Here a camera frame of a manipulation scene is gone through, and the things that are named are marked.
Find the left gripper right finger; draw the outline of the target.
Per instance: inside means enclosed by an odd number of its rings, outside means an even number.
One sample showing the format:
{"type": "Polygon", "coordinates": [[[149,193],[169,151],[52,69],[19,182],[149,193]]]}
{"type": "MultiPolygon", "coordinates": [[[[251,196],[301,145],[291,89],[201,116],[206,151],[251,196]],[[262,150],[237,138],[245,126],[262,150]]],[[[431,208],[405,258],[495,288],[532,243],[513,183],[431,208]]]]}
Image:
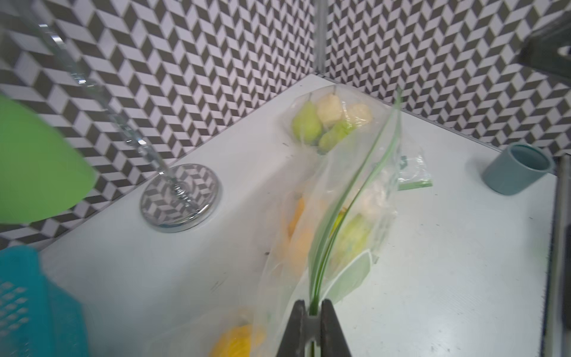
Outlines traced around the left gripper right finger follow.
{"type": "Polygon", "coordinates": [[[333,303],[325,299],[320,313],[320,348],[322,357],[351,357],[333,303]]]}

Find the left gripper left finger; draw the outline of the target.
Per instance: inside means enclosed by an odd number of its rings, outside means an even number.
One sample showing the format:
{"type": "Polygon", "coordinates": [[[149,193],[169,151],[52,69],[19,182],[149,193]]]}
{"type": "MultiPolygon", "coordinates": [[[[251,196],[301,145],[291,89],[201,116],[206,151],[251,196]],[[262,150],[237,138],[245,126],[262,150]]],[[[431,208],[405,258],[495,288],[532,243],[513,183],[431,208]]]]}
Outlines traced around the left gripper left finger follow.
{"type": "Polygon", "coordinates": [[[291,310],[276,357],[304,357],[309,318],[304,300],[297,300],[291,310]]]}

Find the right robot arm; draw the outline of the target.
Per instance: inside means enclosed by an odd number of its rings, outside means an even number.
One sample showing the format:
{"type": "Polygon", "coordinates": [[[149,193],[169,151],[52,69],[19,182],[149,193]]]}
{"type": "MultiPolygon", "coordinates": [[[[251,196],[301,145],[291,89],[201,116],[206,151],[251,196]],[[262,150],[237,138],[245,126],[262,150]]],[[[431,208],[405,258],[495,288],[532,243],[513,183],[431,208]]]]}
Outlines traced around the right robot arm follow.
{"type": "Polygon", "coordinates": [[[523,42],[516,60],[570,86],[570,12],[533,31],[523,42]]]}

